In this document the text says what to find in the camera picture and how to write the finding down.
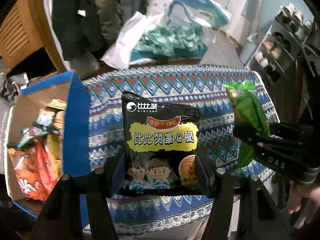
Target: human hand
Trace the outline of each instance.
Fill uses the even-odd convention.
[[[320,186],[319,185],[298,185],[290,181],[290,193],[288,199],[288,212],[292,214],[293,212],[299,211],[301,207],[302,197],[307,197],[312,201],[312,208],[310,214],[306,218],[306,223],[310,223],[313,216],[316,214],[318,208],[320,207]]]

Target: teal plastic bag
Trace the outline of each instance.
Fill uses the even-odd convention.
[[[130,61],[142,58],[203,57],[208,49],[203,36],[200,26],[157,26],[142,35],[131,53]]]

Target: shoe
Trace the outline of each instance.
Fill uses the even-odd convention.
[[[311,32],[312,30],[312,22],[310,20],[306,20],[304,26]]]
[[[287,17],[286,15],[284,15],[283,11],[281,11],[277,16],[276,16],[276,20],[278,20],[278,22],[280,22],[281,24],[288,24],[290,22],[289,17]]]
[[[299,30],[299,26],[294,21],[290,21],[289,30],[291,31],[291,33],[296,33]]]
[[[281,56],[281,49],[279,47],[274,48],[272,51],[270,51],[270,54],[274,59],[278,59]]]
[[[291,44],[288,40],[283,40],[282,45],[287,50],[287,52],[291,53]]]
[[[303,24],[303,14],[300,10],[297,10],[294,14],[293,17],[295,17],[301,24]]]
[[[263,59],[262,52],[261,52],[261,51],[258,51],[256,54],[254,54],[254,58],[255,58],[258,62],[262,61],[262,59]]]
[[[283,7],[283,9],[290,15],[294,14],[296,12],[296,8],[292,3],[287,4]]]
[[[279,41],[281,44],[283,43],[284,37],[283,37],[283,35],[282,35],[281,33],[275,32],[275,33],[273,33],[272,36],[273,36],[277,41]]]
[[[280,74],[276,71],[276,66],[273,64],[268,65],[265,68],[265,72],[270,77],[273,83],[275,83],[280,78]]]
[[[274,43],[271,40],[265,41],[263,42],[263,46],[266,48],[267,51],[271,51],[274,46]]]
[[[266,66],[269,65],[269,61],[266,58],[264,58],[264,59],[262,59],[262,61],[260,61],[259,64],[261,67],[265,68]]]
[[[298,38],[298,40],[300,42],[303,42],[305,34],[304,34],[304,30],[302,28],[300,28],[296,33],[295,36]]]

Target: snack bag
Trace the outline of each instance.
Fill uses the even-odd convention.
[[[155,103],[125,91],[122,111],[127,153],[124,188],[142,192],[197,184],[194,172],[200,118],[197,108]]]
[[[235,123],[253,126],[258,132],[270,136],[270,128],[265,113],[254,91],[255,85],[250,81],[242,83],[224,83],[231,105],[235,112]],[[254,158],[253,147],[241,143],[238,156],[238,167],[244,167]]]
[[[60,136],[55,134],[48,134],[44,143],[45,151],[48,154],[48,158],[51,161],[53,174],[56,179],[60,179],[62,175],[62,160],[61,160],[61,145]]]
[[[47,193],[50,194],[58,180],[54,173],[54,163],[44,149],[44,146],[35,141],[36,154],[38,159],[38,171],[40,174],[41,182],[44,185]]]
[[[22,193],[27,198],[47,200],[49,194],[41,182],[34,142],[23,151],[9,148],[8,153]]]
[[[41,138],[48,134],[46,131],[42,131],[36,127],[26,127],[21,129],[22,138],[20,143],[18,143],[17,148],[28,148],[29,144],[32,143],[37,138]]]
[[[45,109],[40,109],[39,116],[33,126],[51,133],[59,133],[63,129],[64,114],[67,102],[54,98]]]

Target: yellow label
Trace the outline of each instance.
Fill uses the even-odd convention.
[[[147,124],[133,123],[130,126],[131,140],[127,142],[135,152],[191,151],[197,147],[198,127],[191,122],[171,129],[155,129]]]
[[[67,108],[67,102],[64,100],[59,101],[58,99],[54,98],[49,102],[47,106],[60,109],[60,110],[65,110]]]

